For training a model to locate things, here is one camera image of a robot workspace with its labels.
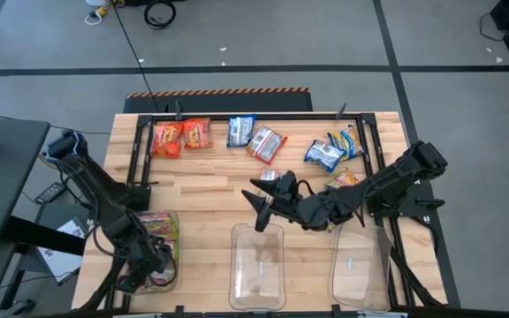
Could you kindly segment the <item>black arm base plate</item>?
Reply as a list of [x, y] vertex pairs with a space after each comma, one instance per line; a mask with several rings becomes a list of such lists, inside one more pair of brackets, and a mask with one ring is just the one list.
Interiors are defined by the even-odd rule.
[[367, 200], [368, 212], [379, 217], [428, 216], [430, 212], [445, 204], [445, 200], [434, 197], [432, 186], [427, 180], [412, 184], [394, 204], [382, 202], [378, 197]]
[[90, 186], [88, 200], [98, 223], [111, 223], [130, 213], [147, 211], [150, 203], [149, 186], [127, 185], [114, 182], [112, 185]]

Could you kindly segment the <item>clear plastic bin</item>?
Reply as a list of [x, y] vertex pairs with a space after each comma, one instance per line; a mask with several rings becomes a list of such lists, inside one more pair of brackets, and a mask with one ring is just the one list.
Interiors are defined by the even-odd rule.
[[240, 311], [277, 311], [284, 307], [284, 230], [269, 224], [258, 232], [252, 224], [232, 228], [229, 304]]
[[332, 298], [353, 308], [388, 311], [391, 233], [374, 223], [363, 226], [352, 219], [336, 229], [336, 242], [330, 266]]
[[[179, 231], [179, 246], [171, 248], [171, 262], [169, 264], [169, 265], [173, 265], [174, 267], [178, 268], [178, 274], [179, 274], [179, 255], [180, 255], [180, 231]], [[146, 293], [135, 293], [134, 292], [133, 294], [131, 294], [131, 296], [147, 294], [147, 293], [166, 293], [166, 292], [152, 292], [150, 289], [148, 289], [148, 291]]]

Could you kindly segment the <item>black desk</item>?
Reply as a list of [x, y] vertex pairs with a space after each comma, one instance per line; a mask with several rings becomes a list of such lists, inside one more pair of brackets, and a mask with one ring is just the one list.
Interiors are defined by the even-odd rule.
[[0, 118], [0, 283], [19, 244], [83, 254], [85, 240], [13, 216], [49, 123]]

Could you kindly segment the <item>green yellow noodle packet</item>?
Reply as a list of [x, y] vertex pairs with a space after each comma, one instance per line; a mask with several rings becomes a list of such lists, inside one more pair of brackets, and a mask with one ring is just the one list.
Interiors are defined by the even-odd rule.
[[179, 217], [175, 211], [141, 214], [140, 220], [150, 234], [164, 238], [171, 247], [179, 246]]
[[163, 273], [153, 272], [148, 276], [147, 287], [152, 292], [170, 292], [176, 285], [178, 268], [169, 265]]

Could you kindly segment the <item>white flat box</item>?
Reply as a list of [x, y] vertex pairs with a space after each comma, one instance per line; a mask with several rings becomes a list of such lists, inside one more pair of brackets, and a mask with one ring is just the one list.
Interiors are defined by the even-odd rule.
[[[87, 226], [78, 216], [64, 221], [54, 229], [80, 239], [86, 239]], [[80, 269], [82, 262], [80, 255], [59, 252], [46, 247], [36, 247], [36, 251], [57, 284], [64, 283]]]

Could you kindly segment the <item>orange spicy chicken noodle packet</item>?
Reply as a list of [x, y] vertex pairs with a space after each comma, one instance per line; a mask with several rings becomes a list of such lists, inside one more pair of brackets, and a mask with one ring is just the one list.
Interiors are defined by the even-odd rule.
[[170, 122], [155, 125], [151, 155], [178, 158], [182, 131], [183, 125], [181, 123]]
[[[278, 170], [263, 170], [262, 174], [260, 176], [261, 180], [275, 180], [277, 178], [281, 178], [284, 175], [283, 172]], [[259, 190], [258, 194], [262, 196], [263, 198], [267, 198], [268, 194], [265, 193], [263, 190]]]
[[183, 122], [186, 149], [211, 148], [210, 118], [190, 118]]
[[247, 152], [266, 164], [271, 164], [278, 150], [286, 143], [287, 138], [262, 126], [247, 145]]

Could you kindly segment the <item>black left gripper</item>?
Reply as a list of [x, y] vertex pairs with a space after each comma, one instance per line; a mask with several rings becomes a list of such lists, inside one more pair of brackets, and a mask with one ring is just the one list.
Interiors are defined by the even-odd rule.
[[140, 236], [129, 246], [128, 271], [118, 278], [118, 290], [124, 294], [148, 291], [148, 277], [153, 272], [163, 273], [171, 262], [171, 246], [158, 236]]

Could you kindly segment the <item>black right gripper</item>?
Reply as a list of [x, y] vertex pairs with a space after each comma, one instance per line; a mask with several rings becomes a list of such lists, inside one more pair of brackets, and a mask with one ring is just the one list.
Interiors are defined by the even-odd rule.
[[322, 198], [317, 194], [303, 197], [299, 193], [300, 182], [292, 171], [274, 179], [251, 178], [249, 182], [258, 189], [260, 196], [247, 190], [242, 190], [241, 193], [256, 213], [256, 231], [265, 231], [270, 222], [273, 194], [274, 209], [278, 216], [298, 223], [303, 230], [327, 229], [329, 212], [323, 206]]

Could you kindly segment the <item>black metal table frame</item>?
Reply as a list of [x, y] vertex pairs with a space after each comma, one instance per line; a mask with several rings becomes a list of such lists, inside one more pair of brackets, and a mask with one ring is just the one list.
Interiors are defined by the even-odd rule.
[[[174, 312], [178, 305], [185, 313], [232, 312], [229, 304], [232, 256], [232, 228], [238, 223], [254, 226], [255, 211], [241, 193], [257, 193], [249, 182], [263, 169], [292, 170], [297, 179], [306, 179], [314, 191], [323, 189], [330, 178], [323, 168], [304, 163], [303, 156], [313, 140], [326, 140], [327, 132], [358, 124], [353, 117], [336, 120], [333, 113], [265, 113], [257, 116], [257, 128], [266, 126], [287, 141], [278, 150], [272, 165], [255, 159], [244, 148], [227, 148], [228, 119], [225, 113], [192, 114], [211, 117], [214, 146], [183, 149], [179, 159], [152, 157], [148, 170], [151, 186], [149, 207], [153, 212], [173, 210], [179, 217], [180, 255], [176, 287], [166, 293], [125, 297], [110, 291], [110, 307], [122, 307], [126, 300], [130, 313]], [[138, 114], [117, 114], [111, 129], [103, 168], [117, 181], [126, 181], [129, 172]], [[330, 295], [330, 266], [337, 246], [336, 229], [304, 231], [298, 224], [272, 216], [270, 223], [284, 230], [286, 302], [281, 311], [331, 310], [337, 303]], [[442, 303], [446, 296], [432, 239], [426, 227], [413, 220], [399, 219], [405, 255], [411, 270], [430, 294]], [[105, 308], [106, 299], [99, 306]]]

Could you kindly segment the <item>black power adapter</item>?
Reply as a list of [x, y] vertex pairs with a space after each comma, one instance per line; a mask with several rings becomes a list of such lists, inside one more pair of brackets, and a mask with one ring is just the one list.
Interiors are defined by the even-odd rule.
[[34, 202], [42, 205], [51, 203], [66, 191], [65, 185], [62, 182], [54, 182], [46, 190], [40, 193]]

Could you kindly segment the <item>blue soy sauce noodle packet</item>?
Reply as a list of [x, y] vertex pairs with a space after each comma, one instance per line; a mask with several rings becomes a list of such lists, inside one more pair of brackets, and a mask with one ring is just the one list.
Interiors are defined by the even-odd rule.
[[227, 147], [245, 147], [253, 138], [256, 115], [231, 117], [228, 124]]
[[341, 161], [348, 161], [363, 153], [360, 136], [355, 126], [348, 125], [347, 128], [338, 132], [327, 133], [330, 144], [344, 151]]
[[348, 168], [335, 172], [333, 177], [325, 183], [327, 189], [338, 189], [343, 186], [355, 186], [360, 180]]
[[346, 155], [346, 151], [341, 148], [326, 144], [320, 140], [313, 140], [304, 156], [304, 162], [321, 166], [327, 172], [332, 173], [344, 155]]

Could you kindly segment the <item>black hazard-striped floor mat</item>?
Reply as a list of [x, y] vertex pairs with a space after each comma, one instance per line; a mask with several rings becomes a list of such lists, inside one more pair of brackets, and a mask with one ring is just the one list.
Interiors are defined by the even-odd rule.
[[312, 111], [307, 87], [225, 88], [155, 93], [130, 93], [123, 112], [176, 113], [176, 102], [185, 113], [305, 112]]

